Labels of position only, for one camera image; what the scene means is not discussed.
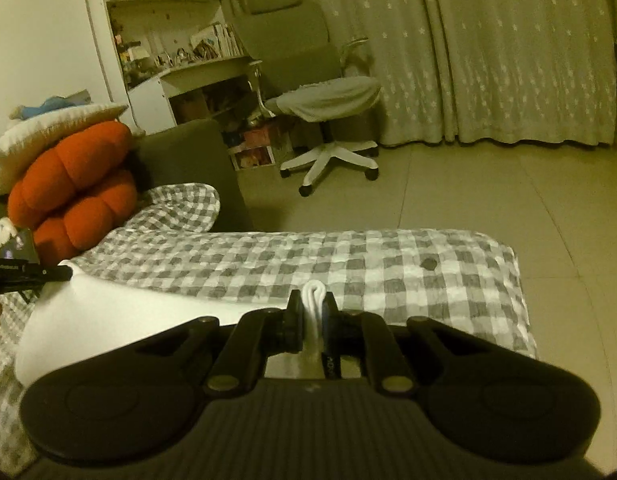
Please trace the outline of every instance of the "chair backrest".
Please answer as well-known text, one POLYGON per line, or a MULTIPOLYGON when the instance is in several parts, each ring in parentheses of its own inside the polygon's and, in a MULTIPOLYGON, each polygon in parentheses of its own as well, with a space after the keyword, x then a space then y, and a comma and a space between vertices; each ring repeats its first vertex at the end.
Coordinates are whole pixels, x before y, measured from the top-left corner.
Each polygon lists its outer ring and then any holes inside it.
POLYGON ((317 4, 301 0, 246 0, 235 27, 246 52, 261 59, 262 89, 274 97, 301 85, 342 75, 336 47, 317 4))

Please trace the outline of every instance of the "white chair base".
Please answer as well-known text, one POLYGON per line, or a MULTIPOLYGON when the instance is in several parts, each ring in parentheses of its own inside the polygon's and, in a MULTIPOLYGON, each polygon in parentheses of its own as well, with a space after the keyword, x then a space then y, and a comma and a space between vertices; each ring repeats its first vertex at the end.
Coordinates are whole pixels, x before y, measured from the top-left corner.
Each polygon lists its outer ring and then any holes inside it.
MULTIPOLYGON (((377 148, 377 146, 377 143, 372 140, 365 140, 364 142, 340 142, 338 140, 327 142, 321 144, 317 148, 313 148, 309 152, 302 153, 300 156, 287 160, 281 165, 280 170, 284 173, 284 171, 294 170, 314 162, 313 166, 311 166, 311 169, 308 170, 308 173, 304 177, 302 187, 311 186, 319 178, 329 163, 329 160, 333 157, 362 168, 367 168, 368 170, 377 170, 377 162, 372 158, 355 153, 377 148)), ((371 172, 371 174, 375 175, 374 178, 370 178, 369 174, 367 174, 367 178, 375 180, 375 178, 377 178, 375 173, 377 172, 371 172)))

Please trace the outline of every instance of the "chair armrest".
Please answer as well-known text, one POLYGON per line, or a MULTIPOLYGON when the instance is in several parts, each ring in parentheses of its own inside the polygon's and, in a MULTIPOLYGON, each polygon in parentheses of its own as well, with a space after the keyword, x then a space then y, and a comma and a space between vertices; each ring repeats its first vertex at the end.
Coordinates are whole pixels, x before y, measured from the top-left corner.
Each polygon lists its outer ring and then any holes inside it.
POLYGON ((257 95, 257 105, 259 106, 262 115, 268 119, 272 119, 275 117, 275 114, 264 105, 262 98, 259 68, 261 62, 261 59, 256 59, 248 64, 248 84, 251 87, 251 90, 257 95))
POLYGON ((348 57, 351 55, 351 52, 354 48, 360 46, 361 44, 366 43, 369 38, 355 38, 354 40, 349 41, 342 47, 342 54, 340 55, 340 65, 342 69, 346 67, 346 63, 348 62, 348 57))

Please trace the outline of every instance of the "gray checkered bedsheet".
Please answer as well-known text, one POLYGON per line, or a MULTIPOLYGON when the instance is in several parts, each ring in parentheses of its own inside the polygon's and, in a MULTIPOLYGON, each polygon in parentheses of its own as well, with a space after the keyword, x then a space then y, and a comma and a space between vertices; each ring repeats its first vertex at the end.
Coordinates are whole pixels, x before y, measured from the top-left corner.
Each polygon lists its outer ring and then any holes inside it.
MULTIPOLYGON (((209 186, 164 186, 95 248, 74 258, 92 276, 130 286, 245 303, 286 300, 318 279, 340 308, 394 324, 428 316, 535 356, 513 250, 478 233, 392 230, 340 233, 208 233, 219 212, 209 186)), ((13 359, 32 306, 3 296, 0 328, 0 469, 35 459, 17 410, 13 359)))

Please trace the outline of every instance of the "white pillow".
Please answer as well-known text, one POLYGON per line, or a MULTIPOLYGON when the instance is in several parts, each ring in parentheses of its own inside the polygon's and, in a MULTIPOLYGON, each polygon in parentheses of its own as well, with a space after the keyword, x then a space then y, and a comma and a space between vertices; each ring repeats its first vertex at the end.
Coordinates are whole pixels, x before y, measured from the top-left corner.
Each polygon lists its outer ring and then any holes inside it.
POLYGON ((0 137, 0 195, 9 193, 37 156, 63 137, 117 119, 127 105, 90 104, 53 110, 12 126, 0 137))
POLYGON ((286 301, 239 303, 135 288, 89 276, 66 260, 61 264, 73 269, 73 277, 44 285, 17 347, 15 377, 24 386, 198 317, 227 325, 251 310, 286 307, 286 301))

